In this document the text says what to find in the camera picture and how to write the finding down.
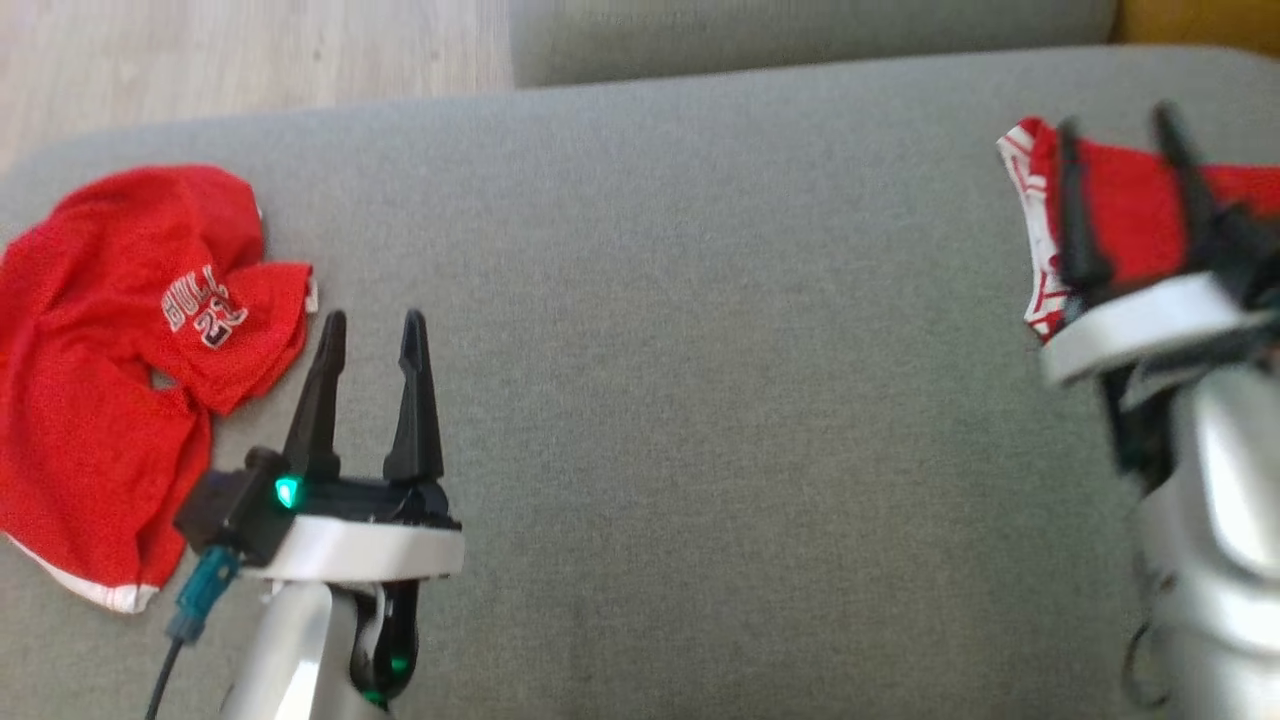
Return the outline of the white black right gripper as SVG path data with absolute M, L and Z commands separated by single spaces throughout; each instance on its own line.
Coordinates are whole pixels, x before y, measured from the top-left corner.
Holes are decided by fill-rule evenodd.
M 1206 352 L 1280 327 L 1280 218 L 1260 219 L 1243 205 L 1217 210 L 1176 105 L 1157 102 L 1152 122 L 1178 188 L 1188 272 L 1070 322 L 1041 354 L 1052 386 L 1144 360 Z M 1068 118 L 1056 131 L 1060 277 L 1078 307 L 1092 307 L 1108 288 L 1114 268 L 1094 231 L 1076 120 Z

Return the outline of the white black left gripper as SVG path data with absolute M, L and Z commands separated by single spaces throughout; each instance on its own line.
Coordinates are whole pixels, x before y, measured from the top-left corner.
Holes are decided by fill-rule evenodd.
M 419 589 L 462 570 L 465 539 L 443 489 L 442 436 L 424 315 L 406 313 L 404 387 L 384 459 L 392 484 L 334 482 L 337 387 L 347 315 L 326 315 L 294 407 L 276 483 L 294 519 L 269 565 L 244 577 L 270 593 L 243 665 L 247 707 L 387 707 L 419 664 Z

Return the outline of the red white basketball jersey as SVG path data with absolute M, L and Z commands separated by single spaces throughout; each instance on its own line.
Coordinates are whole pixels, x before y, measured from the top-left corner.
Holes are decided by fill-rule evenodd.
M 1025 117 L 996 143 L 1021 204 L 1033 284 L 1024 322 L 1041 343 L 1064 324 L 1068 290 L 1060 281 L 1057 133 Z M 1187 231 L 1172 172 L 1155 154 L 1082 141 L 1085 196 L 1101 249 L 1119 284 L 1171 275 L 1185 256 Z M 1210 165 L 1215 196 L 1280 217 L 1280 165 Z

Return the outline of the red basketball shorts white hem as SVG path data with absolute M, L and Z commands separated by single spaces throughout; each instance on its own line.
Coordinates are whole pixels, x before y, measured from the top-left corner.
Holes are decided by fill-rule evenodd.
M 252 186 L 140 167 L 60 200 L 0 258 L 0 533 L 59 585 L 142 612 L 212 421 L 301 355 L 314 270 L 270 261 Z

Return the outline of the grey and yellow sofa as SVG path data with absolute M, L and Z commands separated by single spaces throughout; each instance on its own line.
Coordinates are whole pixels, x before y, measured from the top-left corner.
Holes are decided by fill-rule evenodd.
M 1076 117 L 1280 164 L 1280 61 L 1071 47 L 530 88 L 59 143 L 0 181 L 211 161 L 349 318 L 335 445 L 375 474 L 428 319 L 463 571 L 397 720 L 1147 720 L 1094 393 L 1021 315 L 997 138 Z

